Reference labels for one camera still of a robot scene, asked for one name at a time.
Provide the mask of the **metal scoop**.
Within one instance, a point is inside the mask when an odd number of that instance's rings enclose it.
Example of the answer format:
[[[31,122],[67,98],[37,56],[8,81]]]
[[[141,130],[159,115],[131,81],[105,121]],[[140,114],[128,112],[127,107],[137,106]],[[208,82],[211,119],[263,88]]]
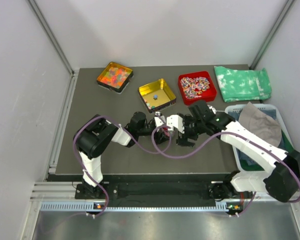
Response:
[[[214,113],[216,114],[217,112],[225,112],[224,110],[217,110],[215,107],[213,107],[212,105],[207,105],[208,108]]]

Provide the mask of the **red round lid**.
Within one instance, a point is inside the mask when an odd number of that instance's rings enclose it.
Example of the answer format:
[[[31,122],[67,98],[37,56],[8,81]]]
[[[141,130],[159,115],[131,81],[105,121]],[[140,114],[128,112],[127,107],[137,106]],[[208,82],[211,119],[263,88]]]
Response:
[[[163,127],[162,130],[164,131],[164,133],[165,133],[166,135],[169,135],[169,130],[168,130],[168,128]]]

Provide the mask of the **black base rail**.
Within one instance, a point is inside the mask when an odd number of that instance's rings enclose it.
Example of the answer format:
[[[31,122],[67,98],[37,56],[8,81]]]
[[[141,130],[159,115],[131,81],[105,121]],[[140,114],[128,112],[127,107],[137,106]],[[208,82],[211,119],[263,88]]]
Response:
[[[227,173],[105,174],[100,187],[76,187],[77,200],[105,200],[109,207],[214,207],[222,200],[241,203],[252,193],[237,192]]]

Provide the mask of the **green white cloth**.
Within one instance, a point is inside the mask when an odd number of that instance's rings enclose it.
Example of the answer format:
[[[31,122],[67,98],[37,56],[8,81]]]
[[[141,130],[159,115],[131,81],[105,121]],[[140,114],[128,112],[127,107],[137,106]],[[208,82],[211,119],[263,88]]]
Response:
[[[215,66],[216,80],[226,103],[267,100],[272,96],[272,86],[265,68],[261,70],[236,70]]]

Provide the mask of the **grey cloth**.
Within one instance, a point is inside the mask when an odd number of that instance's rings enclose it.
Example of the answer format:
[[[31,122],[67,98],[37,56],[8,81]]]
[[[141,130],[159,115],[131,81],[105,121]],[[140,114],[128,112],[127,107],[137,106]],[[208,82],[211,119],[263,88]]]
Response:
[[[238,121],[244,128],[268,144],[275,147],[280,145],[282,130],[277,122],[276,110],[260,110],[249,102],[242,109]]]

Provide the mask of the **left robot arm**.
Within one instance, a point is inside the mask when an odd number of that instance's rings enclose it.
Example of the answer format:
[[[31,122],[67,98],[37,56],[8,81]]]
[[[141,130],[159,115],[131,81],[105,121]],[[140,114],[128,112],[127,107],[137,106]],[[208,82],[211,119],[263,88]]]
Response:
[[[73,137],[72,147],[82,166],[82,185],[87,194],[95,199],[103,194],[101,156],[111,142],[130,148],[138,143],[139,137],[150,136],[156,127],[166,123],[159,111],[150,121],[137,111],[125,127],[98,114],[82,126]]]

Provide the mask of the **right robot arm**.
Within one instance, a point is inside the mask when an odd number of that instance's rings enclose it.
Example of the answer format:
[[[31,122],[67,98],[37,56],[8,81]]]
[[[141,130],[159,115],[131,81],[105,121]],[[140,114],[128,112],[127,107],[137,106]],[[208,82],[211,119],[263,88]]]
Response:
[[[199,135],[207,134],[232,145],[263,169],[233,174],[223,185],[227,197],[235,198],[241,192],[262,192],[287,203],[299,192],[300,198],[300,152],[287,152],[262,140],[226,112],[215,111],[204,100],[188,108],[190,114],[179,113],[167,119],[167,125],[179,132],[178,145],[193,146],[189,139],[197,140]]]

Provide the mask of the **red box of lollipops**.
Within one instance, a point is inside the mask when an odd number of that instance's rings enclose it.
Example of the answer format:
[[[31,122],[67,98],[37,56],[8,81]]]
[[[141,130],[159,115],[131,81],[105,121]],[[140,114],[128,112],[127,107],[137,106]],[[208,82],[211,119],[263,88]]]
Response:
[[[177,80],[177,85],[183,103],[187,106],[199,100],[212,102],[217,96],[217,90],[207,71],[180,75]]]

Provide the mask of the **speckled tin pastel star candies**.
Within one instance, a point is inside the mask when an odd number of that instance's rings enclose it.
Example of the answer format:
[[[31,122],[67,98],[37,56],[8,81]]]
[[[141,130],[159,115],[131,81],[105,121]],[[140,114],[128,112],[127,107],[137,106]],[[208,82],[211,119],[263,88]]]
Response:
[[[164,78],[138,88],[138,95],[150,114],[174,105],[177,97]]]

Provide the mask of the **gold tin translucent star candies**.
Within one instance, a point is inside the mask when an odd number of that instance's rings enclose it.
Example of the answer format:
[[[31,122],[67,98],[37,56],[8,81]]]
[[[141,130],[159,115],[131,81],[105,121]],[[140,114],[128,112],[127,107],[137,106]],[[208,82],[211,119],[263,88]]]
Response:
[[[96,82],[101,87],[121,93],[133,75],[134,72],[131,68],[116,62],[110,62],[97,77]]]

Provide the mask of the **green cloth in basket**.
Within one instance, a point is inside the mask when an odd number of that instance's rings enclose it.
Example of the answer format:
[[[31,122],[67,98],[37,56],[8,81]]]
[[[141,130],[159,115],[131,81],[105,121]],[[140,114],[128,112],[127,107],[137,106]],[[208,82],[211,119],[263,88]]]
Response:
[[[282,138],[278,148],[283,149],[289,153],[292,152],[294,150],[294,147],[291,141],[288,139],[287,135],[283,131],[281,131],[281,134],[282,134]],[[239,165],[242,167],[243,170],[248,172],[264,170],[259,164],[257,164],[254,160],[252,160],[250,157],[248,157],[240,150],[237,149],[236,152],[238,155]]]

